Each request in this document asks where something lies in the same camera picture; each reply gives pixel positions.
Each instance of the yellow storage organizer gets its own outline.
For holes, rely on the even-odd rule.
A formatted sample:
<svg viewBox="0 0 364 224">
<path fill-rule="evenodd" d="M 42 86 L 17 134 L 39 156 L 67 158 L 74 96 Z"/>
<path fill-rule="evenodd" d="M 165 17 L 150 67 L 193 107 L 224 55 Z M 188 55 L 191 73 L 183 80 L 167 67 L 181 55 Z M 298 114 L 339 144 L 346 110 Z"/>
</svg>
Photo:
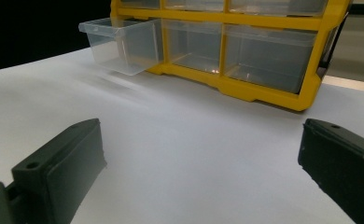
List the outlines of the yellow storage organizer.
<svg viewBox="0 0 364 224">
<path fill-rule="evenodd" d="M 328 2 L 325 1 L 324 8 L 320 8 L 316 13 L 309 12 L 305 15 L 302 12 L 297 13 L 300 14 L 298 16 L 269 15 L 272 13 L 266 10 L 261 11 L 260 7 L 268 9 L 267 6 L 276 2 L 289 2 L 296 7 L 299 1 L 304 2 L 305 0 L 263 0 L 261 3 L 268 4 L 267 6 L 253 7 L 249 6 L 249 1 L 253 4 L 260 2 L 253 0 L 112 0 L 111 18 L 118 20 L 162 19 L 163 60 L 148 69 L 148 72 L 158 75 L 170 74 L 199 81 L 219 89 L 226 95 L 246 101 L 260 100 L 297 111 L 310 107 L 321 84 L 321 77 L 317 73 L 318 65 L 335 29 L 344 20 L 350 0 L 328 0 Z M 249 11 L 252 8 L 258 10 L 256 14 L 248 14 L 255 13 Z M 285 9 L 277 5 L 275 8 L 281 10 L 281 12 L 275 11 L 275 14 L 282 14 L 282 9 Z M 213 50 L 211 43 L 218 42 L 218 56 L 216 55 L 214 59 L 214 62 L 218 64 L 217 68 L 205 70 L 195 67 L 195 65 L 185 66 L 183 63 L 175 62 L 175 57 L 177 58 L 180 52 L 175 43 L 171 43 L 172 46 L 170 46 L 170 41 L 176 38 L 177 45 L 184 43 L 186 45 L 186 40 L 181 40 L 180 36 L 186 36 L 189 35 L 188 32 L 196 31 L 198 35 L 203 35 L 200 38 L 205 41 L 201 41 L 201 43 L 209 44 L 208 50 Z M 205 35 L 218 35 L 218 38 L 206 38 Z M 284 55 L 277 55 L 277 52 L 269 49 L 269 46 L 277 44 L 281 45 L 277 52 L 284 52 Z M 190 48 L 197 47 L 197 43 L 191 45 Z M 249 54 L 250 48 L 258 48 L 260 45 L 264 47 L 263 50 L 260 50 L 259 53 Z M 230 52 L 231 49 L 238 50 L 238 48 L 241 52 Z M 293 90 L 289 90 L 290 87 L 283 88 L 277 83 L 280 80 L 283 82 L 283 77 L 280 77 L 272 79 L 275 81 L 276 88 L 274 88 L 271 81 L 269 85 L 266 83 L 263 85 L 260 77 L 249 77 L 253 76 L 250 73 L 252 71 L 255 73 L 255 69 L 263 71 L 267 69 L 266 60 L 264 60 L 266 55 L 273 60 L 270 62 L 272 65 L 269 66 L 281 69 L 284 73 L 289 72 L 289 63 L 308 57 L 307 64 L 302 63 L 303 76 L 301 76 L 301 80 L 296 81 L 298 86 L 293 86 Z M 288 55 L 294 55 L 293 60 L 289 61 Z M 239 57 L 248 61 L 252 60 L 253 68 L 245 70 L 244 66 L 251 66 L 251 64 L 246 65 L 244 62 L 240 64 L 241 66 L 234 66 Z M 284 67 L 277 65 L 280 61 L 285 63 Z M 191 59 L 189 62 L 194 63 L 195 59 Z M 300 71 L 301 68 L 297 66 L 295 70 Z"/>
</svg>

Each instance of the white table surface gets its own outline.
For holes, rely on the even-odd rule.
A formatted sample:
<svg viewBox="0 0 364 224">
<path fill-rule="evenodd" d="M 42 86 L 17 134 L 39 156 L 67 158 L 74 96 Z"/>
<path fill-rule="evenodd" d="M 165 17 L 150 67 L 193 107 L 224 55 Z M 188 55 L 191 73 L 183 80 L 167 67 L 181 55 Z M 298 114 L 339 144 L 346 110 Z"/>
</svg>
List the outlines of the white table surface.
<svg viewBox="0 0 364 224">
<path fill-rule="evenodd" d="M 294 113 L 203 84 L 98 67 L 89 49 L 0 70 L 0 181 L 68 126 L 102 122 L 107 169 L 73 223 L 351 223 L 298 165 L 307 118 L 364 136 L 364 91 Z"/>
</svg>

